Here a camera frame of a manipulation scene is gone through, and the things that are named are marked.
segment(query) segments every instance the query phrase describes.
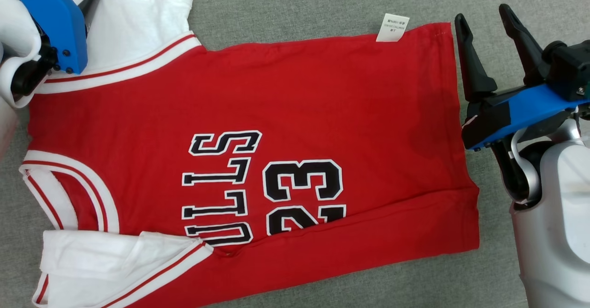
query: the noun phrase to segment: white trim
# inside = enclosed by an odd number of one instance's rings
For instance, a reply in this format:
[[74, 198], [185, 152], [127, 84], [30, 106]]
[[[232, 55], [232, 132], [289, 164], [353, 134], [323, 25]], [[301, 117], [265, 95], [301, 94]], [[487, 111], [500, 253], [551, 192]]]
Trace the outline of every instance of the white trim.
[[53, 216], [53, 213], [51, 212], [51, 210], [49, 209], [49, 207], [47, 206], [47, 204], [45, 203], [45, 201], [41, 197], [40, 193], [36, 190], [35, 186], [33, 186], [33, 184], [29, 181], [27, 174], [23, 174], [23, 180], [25, 181], [25, 184], [27, 185], [27, 187], [29, 188], [29, 190], [31, 191], [33, 196], [35, 196], [35, 199], [38, 201], [39, 205], [41, 206], [41, 208], [43, 209], [43, 211], [47, 215], [47, 218], [49, 218], [49, 221], [51, 222], [51, 224], [53, 224], [53, 227], [55, 227], [56, 230], [61, 230], [59, 228], [57, 220]]
[[183, 252], [179, 253], [175, 258], [171, 259], [166, 264], [163, 264], [162, 266], [160, 266], [160, 268], [153, 270], [152, 272], [150, 272], [146, 276], [142, 277], [141, 279], [139, 279], [138, 281], [136, 281], [135, 283], [133, 283], [132, 285], [127, 287], [121, 293], [118, 293], [118, 295], [110, 297], [109, 299], [101, 302], [100, 304], [93, 306], [93, 308], [101, 308], [103, 306], [106, 306], [106, 305], [110, 304], [111, 302], [113, 302], [114, 300], [117, 300], [118, 298], [126, 295], [130, 291], [135, 290], [135, 288], [137, 288], [139, 285], [141, 285], [141, 283], [150, 279], [155, 274], [158, 274], [160, 271], [168, 268], [169, 266], [171, 266], [172, 264], [177, 262], [179, 259], [183, 258], [191, 250], [193, 250], [194, 248], [198, 247], [201, 244], [203, 245], [203, 247], [201, 247], [200, 249], [197, 249], [195, 252], [190, 254], [190, 256], [186, 257], [185, 260], [183, 260], [182, 262], [180, 262], [179, 264], [177, 264], [176, 266], [174, 266], [170, 270], [164, 272], [160, 276], [157, 276], [156, 279], [150, 281], [149, 283], [145, 284], [141, 288], [137, 289], [135, 292], [131, 293], [131, 295], [116, 302], [115, 304], [110, 305], [109, 308], [127, 307], [130, 304], [132, 304], [133, 302], [136, 302], [137, 300], [149, 295], [150, 293], [156, 291], [157, 289], [166, 285], [167, 283], [170, 283], [171, 281], [173, 281], [176, 278], [178, 278], [179, 276], [181, 276], [184, 272], [187, 272], [190, 268], [192, 268], [193, 266], [196, 266], [196, 264], [199, 264], [205, 258], [209, 257], [213, 253], [213, 247], [211, 247], [210, 245], [208, 245], [206, 243], [204, 244], [202, 240], [197, 240], [195, 243], [190, 245], [190, 247], [187, 247], [187, 249], [184, 249]]
[[[41, 181], [38, 182], [39, 187], [42, 189], [44, 187], [51, 186], [51, 182], [43, 182], [44, 178], [47, 178], [48, 176], [53, 176], [50, 173], [51, 171], [65, 173], [65, 174], [68, 174], [68, 175], [74, 177], [76, 180], [78, 180], [80, 182], [80, 184], [84, 187], [84, 189], [86, 189], [86, 192], [90, 196], [90, 199], [91, 199], [94, 209], [96, 211], [96, 216], [97, 216], [97, 220], [99, 223], [98, 224], [99, 231], [105, 230], [105, 222], [106, 222], [109, 233], [118, 233], [118, 231], [119, 231], [118, 212], [117, 212], [117, 208], [114, 204], [114, 200], [112, 199], [112, 195], [111, 195], [109, 189], [107, 188], [107, 186], [105, 185], [105, 182], [103, 182], [103, 180], [99, 177], [99, 175], [96, 174], [90, 167], [84, 165], [83, 163], [80, 163], [79, 161], [76, 161], [76, 160], [71, 159], [69, 157], [65, 157], [63, 155], [47, 153], [47, 152], [40, 152], [38, 150], [29, 150], [27, 152], [27, 155], [25, 156], [24, 161], [32, 161], [32, 162], [47, 161], [47, 162], [51, 162], [51, 163], [57, 163], [58, 165], [65, 165], [68, 167], [72, 167], [73, 169], [76, 169], [80, 173], [84, 174], [84, 176], [86, 176], [86, 178], [88, 179], [89, 182], [87, 182], [84, 178], [82, 178], [82, 176], [80, 176], [78, 173], [68, 170], [68, 169], [63, 169], [62, 167], [50, 166], [50, 165], [38, 165], [38, 164], [23, 164], [19, 168], [19, 170], [23, 174], [26, 174], [26, 170], [45, 171], [46, 176], [40, 177]], [[90, 184], [92, 184], [94, 186], [94, 188], [95, 188], [96, 192], [99, 194], [99, 196], [95, 196], [94, 191], [90, 187]], [[56, 194], [55, 192], [49, 192], [49, 193], [50, 193], [50, 195], [55, 196], [56, 199], [60, 198], [60, 197], [62, 199], [67, 198], [67, 195], [65, 195], [65, 196], [59, 195], [58, 193]], [[103, 207], [105, 208], [105, 215], [106, 215], [107, 219], [103, 219], [103, 213], [101, 211], [101, 207], [99, 205], [98, 199], [101, 199], [101, 201], [103, 203]], [[61, 203], [59, 203], [58, 205], [60, 205], [60, 206], [67, 205], [67, 203], [65, 201], [61, 201]], [[58, 211], [57, 208], [55, 208], [55, 205], [53, 205], [53, 208], [55, 209], [56, 212], [59, 213], [60, 219], [62, 217], [61, 212], [64, 212], [64, 216], [68, 217], [67, 209], [63, 209], [63, 210]]]
[[33, 294], [33, 298], [31, 299], [32, 304], [37, 306], [38, 308], [45, 308], [47, 306], [47, 293], [49, 292], [49, 281], [47, 281], [47, 288], [45, 289], [45, 293], [43, 293], [43, 297], [41, 298], [41, 303], [37, 303], [36, 300], [39, 299], [39, 295], [43, 290], [43, 284], [45, 283], [45, 279], [49, 275], [42, 272], [41, 276], [39, 277], [39, 283], [37, 284], [37, 288], [35, 293]]
[[[59, 228], [59, 226], [57, 226], [57, 220], [55, 220], [55, 224], [53, 224], [56, 225], [55, 228], [57, 230], [78, 230], [78, 217], [76, 217], [76, 210], [74, 210], [74, 206], [72, 205], [72, 202], [68, 197], [68, 194], [65, 192], [65, 189], [63, 188], [63, 186], [61, 186], [59, 181], [57, 181], [55, 176], [45, 169], [30, 169], [28, 171], [28, 178], [27, 176], [25, 176], [25, 183], [27, 184], [27, 186], [30, 185], [29, 189], [31, 189], [32, 192], [33, 189], [35, 189], [35, 187], [28, 180], [29, 178], [35, 180], [37, 186], [39, 186], [39, 188], [42, 190], [47, 201], [49, 201], [49, 203], [55, 210], [55, 213], [57, 213], [59, 221], [61, 222], [63, 228]], [[40, 201], [41, 204], [41, 201], [43, 200], [41, 198], [41, 194], [38, 194], [39, 196], [35, 197], [37, 197], [37, 200]], [[43, 205], [41, 207], [44, 209], [44, 211], [46, 211], [46, 213], [48, 211], [51, 212], [47, 205], [47, 209], [45, 209]]]
[[[51, 83], [51, 79], [68, 78], [68, 75], [64, 76], [64, 75], [60, 75], [60, 74], [53, 74], [52, 77], [47, 80], [47, 83], [40, 85], [38, 88], [36, 88], [35, 92], [37, 94], [56, 94], [56, 93], [60, 93], [60, 92], [77, 91], [77, 90], [99, 87], [101, 85], [107, 85], [110, 83], [117, 83], [120, 81], [133, 79], [135, 77], [140, 77], [140, 76], [145, 75], [147, 73], [153, 72], [159, 68], [162, 68], [163, 66], [165, 66], [166, 64], [169, 64], [171, 61], [175, 60], [176, 58], [178, 58], [179, 56], [181, 56], [182, 54], [184, 54], [188, 50], [194, 49], [195, 47], [198, 47], [201, 45], [201, 43], [198, 41], [198, 39], [196, 37], [189, 37], [188, 39], [186, 39], [186, 40], [178, 43], [177, 45], [171, 47], [170, 49], [166, 50], [164, 53], [161, 53], [168, 46], [172, 45], [176, 41], [179, 41], [189, 35], [194, 35], [194, 34], [192, 33], [192, 31], [187, 31], [186, 33], [177, 37], [177, 39], [174, 39], [174, 40], [170, 41], [168, 44], [163, 45], [160, 49], [158, 49], [150, 54], [147, 54], [143, 58], [139, 58], [138, 60], [135, 60], [134, 62], [126, 63], [124, 66], [121, 66], [118, 68], [111, 67], [111, 68], [107, 69], [107, 71], [105, 71], [105, 70], [84, 71], [82, 73], [82, 75], [80, 75], [81, 77], [84, 77], [87, 75], [105, 73], [105, 75], [101, 75], [99, 77], [88, 77], [85, 79], [75, 79], [74, 81], [62, 81], [59, 83]], [[146, 60], [146, 62], [144, 64], [139, 65], [139, 66], [125, 69], [120, 72], [108, 73], [109, 71], [114, 71], [116, 69], [123, 69], [128, 66], [136, 65], [136, 64], [143, 62], [145, 60]]]

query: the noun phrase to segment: red jersey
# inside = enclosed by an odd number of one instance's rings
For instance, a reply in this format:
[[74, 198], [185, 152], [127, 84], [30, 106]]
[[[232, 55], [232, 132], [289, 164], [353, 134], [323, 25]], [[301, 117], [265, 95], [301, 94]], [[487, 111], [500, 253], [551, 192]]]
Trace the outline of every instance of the red jersey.
[[220, 51], [187, 33], [125, 68], [49, 80], [30, 112], [21, 171], [57, 228], [214, 247], [139, 307], [478, 247], [448, 23], [394, 43]]

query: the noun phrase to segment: red stripe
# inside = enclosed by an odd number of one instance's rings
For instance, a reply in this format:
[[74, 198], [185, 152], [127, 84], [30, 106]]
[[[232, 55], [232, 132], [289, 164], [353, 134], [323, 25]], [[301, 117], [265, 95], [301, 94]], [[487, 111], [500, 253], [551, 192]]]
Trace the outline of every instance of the red stripe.
[[51, 211], [51, 215], [53, 215], [53, 217], [55, 218], [55, 221], [57, 222], [57, 226], [59, 227], [59, 229], [63, 230], [64, 226], [61, 223], [61, 219], [59, 219], [59, 216], [57, 215], [57, 211], [55, 211], [55, 208], [53, 207], [53, 205], [51, 205], [51, 203], [49, 202], [49, 199], [47, 199], [47, 196], [45, 195], [45, 193], [43, 192], [41, 187], [39, 187], [39, 185], [37, 184], [35, 179], [31, 178], [31, 176], [28, 176], [27, 179], [32, 184], [32, 186], [36, 189], [38, 194], [41, 196], [41, 199], [45, 202], [45, 204], [49, 208], [49, 211]]
[[103, 204], [103, 200], [101, 199], [101, 197], [99, 195], [99, 192], [96, 190], [96, 187], [94, 186], [94, 184], [92, 184], [92, 182], [90, 181], [90, 179], [88, 179], [88, 177], [85, 176], [84, 173], [80, 172], [77, 169], [74, 169], [74, 167], [63, 165], [63, 164], [59, 164], [59, 163], [52, 163], [50, 161], [26, 160], [26, 161], [23, 161], [23, 165], [47, 165], [47, 166], [54, 166], [54, 167], [59, 167], [61, 169], [66, 169], [66, 170], [70, 170], [70, 171], [76, 172], [78, 175], [80, 175], [86, 181], [86, 183], [90, 186], [90, 188], [94, 192], [94, 195], [96, 196], [96, 199], [99, 201], [100, 213], [103, 216], [103, 224], [105, 226], [105, 230], [104, 231], [105, 232], [109, 232], [109, 223], [108, 223], [108, 220], [107, 220], [107, 214], [106, 214], [106, 210], [105, 210], [105, 205]]
[[127, 292], [124, 296], [118, 298], [117, 300], [112, 301], [111, 303], [107, 304], [106, 306], [103, 306], [103, 308], [108, 308], [112, 305], [114, 305], [115, 303], [129, 297], [130, 295], [132, 295], [133, 293], [137, 292], [139, 289], [141, 289], [141, 287], [147, 285], [147, 283], [150, 283], [150, 281], [153, 281], [154, 279], [158, 278], [159, 276], [161, 276], [163, 273], [169, 271], [171, 268], [174, 268], [175, 266], [177, 266], [179, 263], [183, 262], [186, 258], [188, 258], [191, 254], [193, 254], [194, 252], [198, 251], [199, 249], [201, 249], [203, 246], [205, 245], [205, 243], [201, 243], [200, 245], [194, 247], [194, 249], [191, 249], [188, 253], [186, 253], [186, 255], [184, 255], [181, 259], [179, 259], [178, 261], [170, 264], [170, 266], [168, 266], [167, 268], [164, 268], [162, 270], [160, 270], [160, 272], [156, 273], [155, 275], [149, 277], [146, 281], [144, 281], [143, 283], [139, 284], [137, 287], [135, 287], [134, 289], [132, 289], [131, 291]]
[[41, 292], [39, 293], [39, 296], [37, 297], [37, 300], [35, 301], [35, 303], [40, 304], [41, 301], [43, 300], [43, 296], [45, 295], [45, 291], [47, 290], [48, 283], [49, 283], [49, 275], [46, 275], [45, 281], [43, 282], [43, 287], [41, 288]]
[[96, 73], [96, 74], [90, 74], [90, 75], [83, 75], [83, 76], [77, 76], [77, 77], [64, 77], [62, 79], [48, 79], [47, 81], [45, 81], [45, 83], [62, 83], [62, 82], [68, 82], [68, 81], [78, 81], [78, 80], [83, 80], [83, 79], [92, 79], [94, 77], [103, 77], [105, 75], [110, 75], [110, 74], [114, 74], [114, 73], [119, 73], [119, 72], [123, 72], [126, 71], [127, 69], [131, 69], [131, 68], [135, 68], [137, 66], [141, 66], [147, 62], [150, 62], [160, 56], [162, 56], [164, 53], [166, 53], [168, 50], [170, 50], [171, 48], [175, 47], [176, 45], [178, 45], [179, 43], [182, 43], [183, 41], [186, 41], [187, 39], [193, 38], [194, 35], [187, 35], [181, 39], [179, 39], [178, 41], [175, 41], [174, 43], [170, 44], [169, 46], [167, 46], [164, 50], [161, 50], [160, 52], [158, 52], [158, 54], [147, 58], [144, 61], [138, 62], [137, 64], [133, 64], [130, 66], [125, 66], [122, 68], [118, 68], [118, 69], [114, 69], [113, 71], [108, 71], [108, 72], [102, 72], [102, 73]]

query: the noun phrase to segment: white robot body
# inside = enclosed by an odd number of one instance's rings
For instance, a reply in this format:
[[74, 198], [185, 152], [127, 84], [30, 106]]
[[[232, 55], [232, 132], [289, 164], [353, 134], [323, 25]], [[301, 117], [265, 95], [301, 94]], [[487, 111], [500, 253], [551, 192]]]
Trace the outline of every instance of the white robot body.
[[579, 136], [541, 158], [542, 198], [510, 213], [531, 308], [590, 308], [590, 149]]

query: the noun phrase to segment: robotic arm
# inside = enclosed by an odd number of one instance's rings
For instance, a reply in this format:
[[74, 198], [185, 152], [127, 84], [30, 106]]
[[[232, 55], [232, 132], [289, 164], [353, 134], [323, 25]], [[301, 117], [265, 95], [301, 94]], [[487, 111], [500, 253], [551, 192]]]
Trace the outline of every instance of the robotic arm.
[[15, 107], [21, 107], [15, 102], [31, 95], [51, 69], [80, 74], [86, 68], [86, 36], [99, 2], [83, 0], [76, 6], [72, 0], [20, 1], [36, 25], [41, 43], [32, 58], [21, 54], [2, 60], [0, 89], [4, 98], [12, 94], [14, 100], [6, 101]]
[[[520, 277], [532, 308], [590, 308], [590, 150], [579, 130], [590, 119], [590, 41], [544, 50], [512, 9], [504, 29], [525, 70], [522, 87], [496, 93], [472, 45], [463, 14], [455, 18], [465, 98], [466, 149], [490, 148], [504, 186]], [[518, 144], [546, 136], [519, 150]]]
[[12, 108], [31, 100], [52, 70], [81, 73], [99, 0], [0, 0], [0, 158], [17, 123]]

